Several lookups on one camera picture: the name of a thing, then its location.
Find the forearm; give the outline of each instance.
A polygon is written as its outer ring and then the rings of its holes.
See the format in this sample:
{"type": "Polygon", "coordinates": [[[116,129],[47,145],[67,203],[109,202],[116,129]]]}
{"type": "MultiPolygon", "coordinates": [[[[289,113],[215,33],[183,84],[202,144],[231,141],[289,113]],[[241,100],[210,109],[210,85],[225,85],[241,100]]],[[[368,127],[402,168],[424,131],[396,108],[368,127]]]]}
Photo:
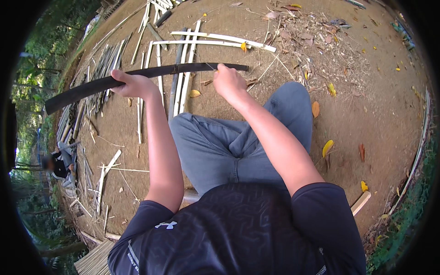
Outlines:
{"type": "Polygon", "coordinates": [[[248,93],[233,106],[254,130],[291,196],[304,185],[324,181],[292,132],[248,93]]]}
{"type": "Polygon", "coordinates": [[[146,200],[161,203],[174,213],[183,199],[183,176],[160,93],[144,98],[148,133],[150,188],[146,200]]]}

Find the person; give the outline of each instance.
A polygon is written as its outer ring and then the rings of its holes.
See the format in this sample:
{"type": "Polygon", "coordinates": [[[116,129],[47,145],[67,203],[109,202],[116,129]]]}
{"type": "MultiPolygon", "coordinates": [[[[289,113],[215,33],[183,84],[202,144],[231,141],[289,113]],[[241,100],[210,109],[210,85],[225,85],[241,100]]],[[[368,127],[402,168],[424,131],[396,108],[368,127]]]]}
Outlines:
{"type": "Polygon", "coordinates": [[[41,166],[43,170],[52,173],[53,177],[62,180],[63,187],[74,187],[75,184],[75,159],[76,154],[72,148],[58,141],[58,147],[55,147],[55,153],[44,156],[41,166]]]}
{"type": "Polygon", "coordinates": [[[157,86],[113,70],[113,91],[146,104],[150,188],[108,256],[112,274],[365,274],[344,190],[308,151],[310,97],[289,82],[261,106],[235,69],[215,90],[246,121],[183,113],[167,123],[157,86]],[[183,171],[201,198],[181,210],[183,171]]]}

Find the seated person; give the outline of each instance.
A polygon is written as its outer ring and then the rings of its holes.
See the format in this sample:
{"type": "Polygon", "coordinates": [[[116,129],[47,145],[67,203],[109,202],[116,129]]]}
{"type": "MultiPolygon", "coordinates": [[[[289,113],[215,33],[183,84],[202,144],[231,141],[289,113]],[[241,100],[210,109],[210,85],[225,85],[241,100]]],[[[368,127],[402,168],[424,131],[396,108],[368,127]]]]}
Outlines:
{"type": "Polygon", "coordinates": [[[41,166],[46,172],[52,173],[54,178],[62,180],[63,187],[71,187],[75,184],[75,160],[76,154],[73,149],[67,148],[64,142],[59,141],[58,147],[55,147],[55,153],[45,155],[41,166]]]}

